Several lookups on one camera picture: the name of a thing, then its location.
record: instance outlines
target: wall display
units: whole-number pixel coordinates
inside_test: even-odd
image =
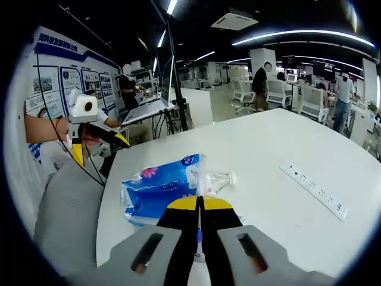
[[[111,82],[111,78],[108,74],[100,73],[99,77],[101,79],[101,88],[105,105],[106,107],[110,107],[115,104],[113,83]]]
[[[90,90],[95,91],[95,96],[98,99],[98,108],[105,109],[98,73],[91,70],[82,70],[82,79],[85,92]]]
[[[121,70],[116,63],[44,27],[37,29],[34,41],[35,50],[30,54],[33,72],[29,79],[33,88],[25,102],[27,114],[37,116],[41,108],[44,108],[42,89],[49,114],[56,118],[67,117],[68,96],[73,88],[77,88],[82,92],[95,90],[98,108],[116,119],[116,76]],[[39,146],[40,144],[29,145],[37,160],[40,156]]]

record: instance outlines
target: power strip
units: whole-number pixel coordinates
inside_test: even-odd
[[[329,209],[338,219],[344,220],[348,213],[348,208],[345,207],[341,200],[333,198],[326,189],[318,186],[317,182],[312,177],[303,173],[299,168],[294,165],[288,165],[279,167],[292,179],[294,179],[300,186],[310,192],[315,198],[317,198],[327,209]]]

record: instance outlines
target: plastic bag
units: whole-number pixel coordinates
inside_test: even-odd
[[[144,169],[133,179],[122,182],[121,204],[127,219],[137,226],[147,224],[146,218],[159,219],[178,198],[196,195],[201,161],[202,155],[194,154]]]

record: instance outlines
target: cable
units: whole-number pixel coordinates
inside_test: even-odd
[[[162,116],[163,116],[163,114],[160,114],[159,120],[157,121],[157,124],[156,124],[156,128],[155,128],[155,137],[156,137],[156,139],[160,137],[160,135],[159,135],[159,137],[157,137],[157,127],[159,127],[160,120],[161,120]]]
[[[161,128],[162,128],[162,126],[163,126],[164,121],[166,121],[165,116],[164,116],[164,118],[163,118],[163,120],[162,120],[162,122],[161,122],[161,125],[160,125],[159,138],[160,138]]]
[[[93,167],[94,167],[94,169],[95,169],[95,171],[96,171],[96,174],[98,175],[98,177],[99,177],[99,179],[101,180],[102,184],[105,185],[105,182],[102,180],[102,177],[101,177],[101,175],[99,174],[98,169],[95,167],[95,164],[94,164],[94,162],[93,162],[93,159],[91,158],[91,154],[90,154],[90,151],[89,151],[89,149],[88,149],[88,146],[85,145],[85,147],[86,147],[86,150],[87,150],[87,152],[88,152],[88,154],[89,154],[90,161],[91,161],[91,163],[93,164]]]
[[[194,128],[195,128],[195,125],[193,124],[193,120],[192,120],[192,118],[191,118],[191,115],[189,114],[189,112],[187,111],[186,108],[184,108],[184,110],[185,110],[186,114],[188,114],[189,119],[190,119],[190,122],[192,123],[192,128],[194,129]]]
[[[42,83],[41,83],[41,75],[40,75],[40,61],[39,61],[39,56],[38,56],[38,52],[36,53],[37,55],[37,73],[38,73],[38,81],[39,81],[39,84],[40,84],[40,89],[41,89],[41,96],[42,96],[42,101],[43,101],[43,104],[46,108],[46,110],[48,111],[48,106],[46,104],[46,101],[45,101],[45,97],[43,96],[43,89],[42,89]],[[60,140],[60,143],[63,145],[63,147],[65,148],[66,152],[68,152],[71,156],[71,158],[75,161],[72,153],[69,151],[69,149],[66,147],[66,145],[64,144],[64,141],[62,141],[60,135],[58,134],[58,131],[53,123],[53,120],[52,120],[52,117],[50,116],[50,113],[49,111],[46,112],[48,114],[48,117],[49,117],[49,120],[50,120],[50,123],[52,124],[53,126],[53,129],[55,131],[55,134],[57,135],[57,138],[58,140]],[[84,167],[82,167],[77,161],[75,161],[77,163],[77,165],[86,173],[88,174],[95,182],[97,182],[98,184],[100,184],[101,186],[105,186],[104,183],[100,183],[100,181],[98,181],[97,179],[95,179],[88,171],[85,170]]]

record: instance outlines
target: led light strip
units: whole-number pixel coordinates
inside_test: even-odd
[[[168,14],[172,15],[176,4],[177,4],[177,0],[171,0],[171,2],[169,3],[169,6],[168,6],[168,10],[167,10]]]
[[[197,58],[197,59],[194,60],[194,61],[198,61],[198,60],[200,60],[200,59],[202,59],[202,58],[205,58],[205,57],[207,57],[207,56],[209,56],[209,55],[211,55],[211,54],[214,54],[214,53],[215,53],[215,52],[210,52],[209,54],[203,55],[203,56]]]
[[[380,100],[381,100],[381,94],[380,94],[380,76],[377,76],[377,107],[380,108]]]
[[[159,43],[157,44],[157,47],[158,47],[158,48],[161,48],[161,45],[163,44],[163,40],[164,40],[164,36],[165,36],[165,32],[166,32],[166,30],[164,30],[163,34],[161,35],[160,41],[159,41]]]
[[[156,65],[157,65],[157,58],[155,58],[155,61],[154,61],[154,73],[156,71]]]
[[[351,72],[349,72],[349,74],[351,74],[351,75],[353,75],[353,76],[356,76],[356,77],[359,77],[360,79],[364,79],[362,76],[359,76],[359,75],[357,75],[357,74],[355,74],[355,73],[351,73]]]
[[[353,66],[353,65],[351,65],[351,64],[343,63],[343,62],[341,62],[341,61],[330,60],[330,59],[328,59],[328,58],[307,57],[307,56],[304,56],[304,55],[284,55],[283,58],[285,58],[285,57],[312,58],[312,59],[315,59],[315,60],[332,61],[332,62],[334,62],[334,63],[343,64],[343,65],[345,65],[345,66],[353,67],[354,69],[358,69],[358,70],[363,71],[363,69],[361,69],[361,68],[359,68],[359,67],[356,67],[356,66]]]
[[[270,33],[270,34],[256,36],[256,37],[252,37],[252,38],[249,38],[249,39],[246,39],[246,40],[242,40],[242,41],[233,43],[232,46],[236,46],[236,45],[240,45],[242,43],[246,43],[246,42],[250,42],[250,41],[254,41],[254,40],[258,40],[258,39],[263,39],[263,38],[268,38],[268,37],[272,37],[272,36],[287,35],[287,34],[296,34],[296,33],[320,33],[320,34],[341,36],[341,37],[350,38],[350,39],[353,39],[353,40],[356,40],[356,41],[359,41],[359,42],[362,42],[362,43],[366,43],[367,45],[370,45],[370,46],[372,46],[374,48],[374,45],[371,42],[369,42],[367,40],[364,40],[364,39],[361,39],[361,38],[359,38],[357,36],[346,34],[346,33],[341,33],[341,32],[326,31],[326,30],[292,30],[292,31]]]
[[[247,61],[250,60],[251,58],[240,58],[239,60],[233,60],[233,61],[228,61],[227,64],[234,63],[235,61]]]

